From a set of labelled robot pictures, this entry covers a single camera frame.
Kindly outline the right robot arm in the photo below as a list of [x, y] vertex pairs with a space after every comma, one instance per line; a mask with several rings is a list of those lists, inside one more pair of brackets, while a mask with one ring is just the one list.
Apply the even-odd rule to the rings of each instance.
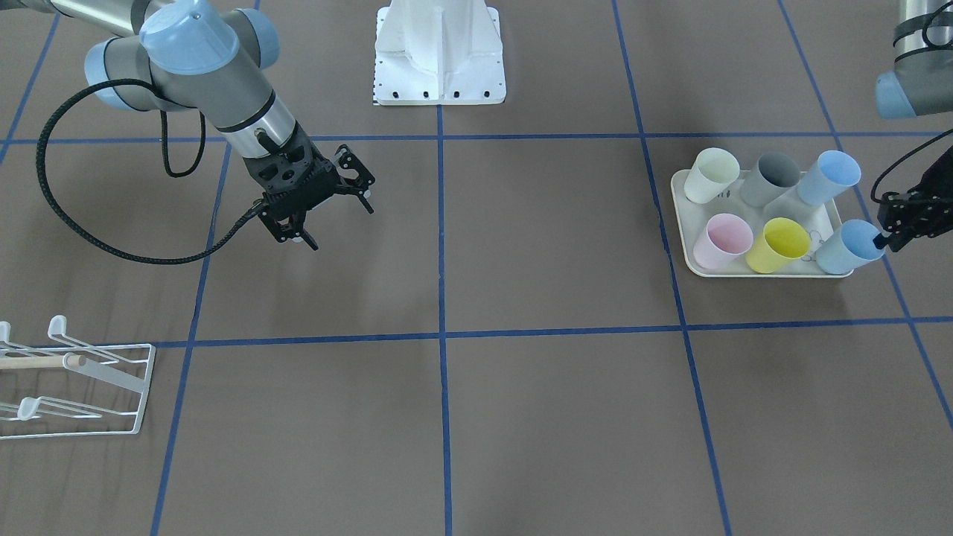
[[122, 111], [200, 112], [202, 130], [214, 127], [242, 157], [262, 190], [228, 236], [258, 218], [278, 242], [317, 249], [304, 228], [307, 213], [334, 196], [367, 197], [374, 177], [341, 145], [328, 159], [313, 145], [277, 96], [264, 70], [275, 64], [275, 26], [256, 9], [221, 13], [207, 1], [4, 1], [3, 10], [33, 10], [84, 21], [112, 34], [86, 55], [88, 86], [45, 122], [36, 149], [37, 177], [54, 213], [84, 240], [119, 258], [131, 254], [79, 226], [52, 196], [45, 151], [59, 120], [86, 96]]

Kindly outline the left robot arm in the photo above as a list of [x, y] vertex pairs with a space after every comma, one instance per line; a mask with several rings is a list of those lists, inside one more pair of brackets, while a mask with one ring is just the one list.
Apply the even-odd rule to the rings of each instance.
[[[878, 76], [875, 98], [884, 119], [918, 118], [952, 109], [952, 13], [949, 1], [902, 1], [893, 31], [894, 64]], [[878, 249], [901, 251], [920, 237], [952, 228], [952, 150], [947, 149], [905, 193], [877, 194]]]

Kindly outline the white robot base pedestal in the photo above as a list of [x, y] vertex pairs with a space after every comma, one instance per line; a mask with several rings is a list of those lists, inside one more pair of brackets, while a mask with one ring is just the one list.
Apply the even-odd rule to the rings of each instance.
[[392, 1], [375, 21], [375, 105], [505, 101], [500, 14], [486, 2]]

